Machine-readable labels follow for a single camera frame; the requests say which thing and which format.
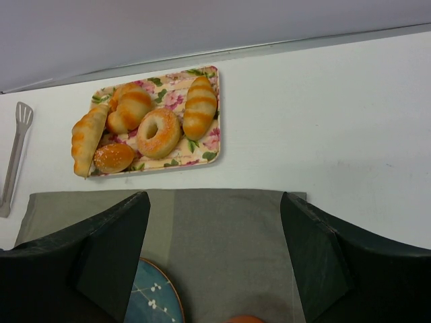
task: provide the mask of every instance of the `orange object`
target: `orange object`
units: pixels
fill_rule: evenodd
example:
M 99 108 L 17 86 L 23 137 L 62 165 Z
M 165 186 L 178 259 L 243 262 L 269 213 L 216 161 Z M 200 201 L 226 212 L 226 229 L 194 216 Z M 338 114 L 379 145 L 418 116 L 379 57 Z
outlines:
M 231 318 L 224 323 L 264 323 L 264 321 L 249 315 L 241 315 L 235 318 Z
M 108 106 L 99 104 L 92 108 L 72 128 L 73 171 L 86 178 L 92 165 L 94 152 L 103 134 Z
M 129 167 L 135 158 L 135 151 L 124 143 L 111 143 L 96 150 L 94 164 L 104 173 L 118 173 Z
M 150 95 L 139 85 L 127 83 L 116 89 L 109 102 L 110 114 L 106 128 L 122 134 L 136 129 L 143 117 L 152 109 Z
M 160 159 L 169 155 L 181 137 L 180 121 L 167 108 L 155 109 L 142 120 L 137 131 L 139 152 L 149 158 Z
M 200 140 L 213 122 L 217 111 L 217 97 L 205 76 L 196 78 L 187 92 L 183 130 L 190 140 Z

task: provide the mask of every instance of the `green leaf pattern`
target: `green leaf pattern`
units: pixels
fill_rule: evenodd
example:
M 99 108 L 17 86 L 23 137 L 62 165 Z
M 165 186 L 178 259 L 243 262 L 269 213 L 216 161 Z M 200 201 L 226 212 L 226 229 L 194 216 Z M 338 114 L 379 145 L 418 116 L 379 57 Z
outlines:
M 170 161 L 170 164 L 166 163 L 163 166 L 164 167 L 170 167 L 170 166 L 178 166 L 178 165 L 179 165 L 179 163 L 175 159 L 173 159 L 173 160 Z
M 110 94 L 106 94 L 102 97 L 100 96 L 92 96 L 92 102 L 95 104 L 100 104 L 102 102 L 108 101 L 111 98 Z
M 150 77 L 148 81 L 153 82 L 157 87 L 163 85 L 162 81 L 158 77 Z
M 209 79 L 216 76 L 214 72 L 209 74 L 208 72 L 202 72 L 201 70 L 198 70 L 198 69 L 188 69 L 187 73 L 191 75 L 196 75 L 196 76 L 206 76 Z
M 187 138 L 187 140 L 189 141 L 187 143 L 187 145 L 189 146 L 189 150 L 191 153 L 194 153 L 196 150 L 196 147 L 199 147 L 199 142 L 195 141 L 195 140 L 190 140 L 189 138 Z
M 145 163 L 142 163 L 141 165 L 139 165 L 139 166 L 132 166 L 131 168 L 130 168 L 130 170 L 141 170 L 141 169 L 143 169 L 145 167 Z
M 162 103 L 163 97 L 166 95 L 166 93 L 168 93 L 168 90 L 167 89 L 163 89 L 162 91 L 160 91 L 157 94 L 157 99 L 155 99 L 154 101 L 156 103 Z
M 206 153 L 204 153 L 202 155 L 202 158 L 205 158 L 207 161 L 210 162 L 211 160 L 213 160 L 214 158 L 216 158 L 216 156 L 217 156 L 217 153 L 212 153 L 210 151 L 207 151 Z

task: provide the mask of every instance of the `round bun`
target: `round bun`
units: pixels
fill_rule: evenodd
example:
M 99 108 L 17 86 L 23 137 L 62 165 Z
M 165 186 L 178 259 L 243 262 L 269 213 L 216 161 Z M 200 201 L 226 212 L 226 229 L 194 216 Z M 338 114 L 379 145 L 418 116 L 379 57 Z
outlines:
M 135 158 L 135 151 L 124 143 L 111 143 L 94 153 L 96 167 L 104 173 L 118 173 L 129 167 Z
M 180 122 L 166 108 L 148 113 L 137 131 L 137 148 L 146 157 L 160 159 L 169 155 L 180 140 Z
M 111 113 L 106 120 L 106 128 L 116 134 L 136 129 L 152 108 L 150 95 L 135 83 L 125 84 L 117 89 L 109 107 Z

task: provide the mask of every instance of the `white wall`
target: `white wall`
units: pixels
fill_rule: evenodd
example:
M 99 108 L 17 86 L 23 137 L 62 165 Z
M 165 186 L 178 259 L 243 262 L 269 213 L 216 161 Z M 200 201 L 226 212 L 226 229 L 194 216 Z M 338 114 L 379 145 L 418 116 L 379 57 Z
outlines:
M 426 22 L 429 0 L 3 0 L 0 91 L 193 52 Z

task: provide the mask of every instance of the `croissant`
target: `croissant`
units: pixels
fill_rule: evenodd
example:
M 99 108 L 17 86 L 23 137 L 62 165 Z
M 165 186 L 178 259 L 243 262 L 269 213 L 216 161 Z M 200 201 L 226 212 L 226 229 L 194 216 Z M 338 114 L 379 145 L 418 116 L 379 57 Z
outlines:
M 127 83 L 115 91 L 109 107 L 106 128 L 116 134 L 128 133 L 151 111 L 151 98 L 139 85 Z
M 92 108 L 72 128 L 73 171 L 86 178 L 92 165 L 93 155 L 99 144 L 108 116 L 109 107 L 99 104 Z
M 199 140 L 207 132 L 217 111 L 217 98 L 205 76 L 200 76 L 191 84 L 187 92 L 183 130 L 191 140 Z

